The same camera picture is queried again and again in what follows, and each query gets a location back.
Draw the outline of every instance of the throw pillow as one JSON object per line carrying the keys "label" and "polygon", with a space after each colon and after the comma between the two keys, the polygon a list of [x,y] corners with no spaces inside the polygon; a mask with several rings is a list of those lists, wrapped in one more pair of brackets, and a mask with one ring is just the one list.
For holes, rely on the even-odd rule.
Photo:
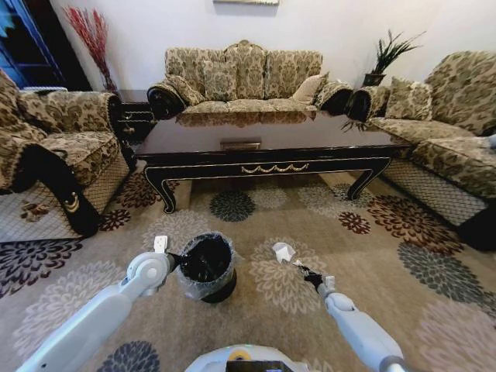
{"label": "throw pillow", "polygon": [[182,76],[168,74],[166,75],[166,80],[189,105],[196,106],[206,101],[203,94],[190,86]]}
{"label": "throw pillow", "polygon": [[496,150],[496,134],[489,136],[489,143],[491,145],[491,149]]}
{"label": "throw pillow", "polygon": [[385,118],[431,120],[432,87],[393,77]]}
{"label": "throw pillow", "polygon": [[300,88],[293,94],[292,98],[305,105],[311,105],[317,94],[322,90],[322,87],[326,84],[328,76],[329,72],[323,75],[307,77],[301,83]]}
{"label": "throw pillow", "polygon": [[203,61],[205,98],[208,101],[234,101],[236,97],[236,65]]}

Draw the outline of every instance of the floral rug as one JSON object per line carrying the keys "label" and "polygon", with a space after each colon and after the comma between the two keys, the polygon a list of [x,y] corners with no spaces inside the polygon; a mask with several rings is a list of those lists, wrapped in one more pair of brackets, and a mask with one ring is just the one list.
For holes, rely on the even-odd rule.
{"label": "floral rug", "polygon": [[171,182],[172,215],[137,171],[83,240],[0,246],[0,370],[14,370],[138,253],[167,234],[179,252],[218,230],[239,254],[235,291],[222,303],[184,296],[177,275],[139,299],[86,371],[182,371],[200,354],[239,343],[276,347],[311,370],[366,370],[313,287],[270,249],[283,241],[306,266],[371,315],[405,359],[434,371],[496,370],[496,260],[460,242],[381,180],[346,199],[350,174]]}

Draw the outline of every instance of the crumpled paper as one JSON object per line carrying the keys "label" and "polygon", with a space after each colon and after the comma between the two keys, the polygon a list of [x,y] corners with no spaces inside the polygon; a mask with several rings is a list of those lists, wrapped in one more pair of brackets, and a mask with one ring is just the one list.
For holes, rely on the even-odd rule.
{"label": "crumpled paper", "polygon": [[272,250],[276,253],[276,258],[279,264],[282,264],[283,260],[291,262],[291,258],[296,253],[292,246],[283,242],[275,243],[272,246]]}

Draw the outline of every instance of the sofa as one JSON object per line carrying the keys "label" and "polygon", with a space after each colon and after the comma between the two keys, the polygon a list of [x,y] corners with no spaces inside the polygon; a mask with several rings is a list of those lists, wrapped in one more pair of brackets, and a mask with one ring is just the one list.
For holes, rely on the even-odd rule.
{"label": "sofa", "polygon": [[[200,95],[205,95],[218,79],[206,79],[204,63],[234,64],[235,94],[223,100],[206,100],[189,105],[167,75],[178,75]],[[352,89],[347,83],[327,81],[309,105],[291,96],[308,77],[320,74],[322,55],[309,50],[265,50],[242,40],[225,50],[170,48],[165,53],[166,78],[148,90],[153,114],[166,119],[180,112],[309,112],[327,110],[343,114]]]}
{"label": "sofa", "polygon": [[367,121],[412,145],[391,162],[386,178],[458,228],[478,246],[496,245],[496,53],[450,54],[425,80],[432,88],[432,120],[386,119],[390,88],[364,87],[350,99],[348,116]]}
{"label": "sofa", "polygon": [[20,91],[0,71],[0,242],[98,231],[129,173],[111,93]]}

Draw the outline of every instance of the coffee table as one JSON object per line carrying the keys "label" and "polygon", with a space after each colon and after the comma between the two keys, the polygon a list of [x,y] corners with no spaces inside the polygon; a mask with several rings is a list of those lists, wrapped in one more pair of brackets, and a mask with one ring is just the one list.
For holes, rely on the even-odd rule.
{"label": "coffee table", "polygon": [[176,207],[169,180],[363,171],[348,198],[381,174],[405,142],[324,112],[180,114],[159,121],[136,151],[144,174]]}

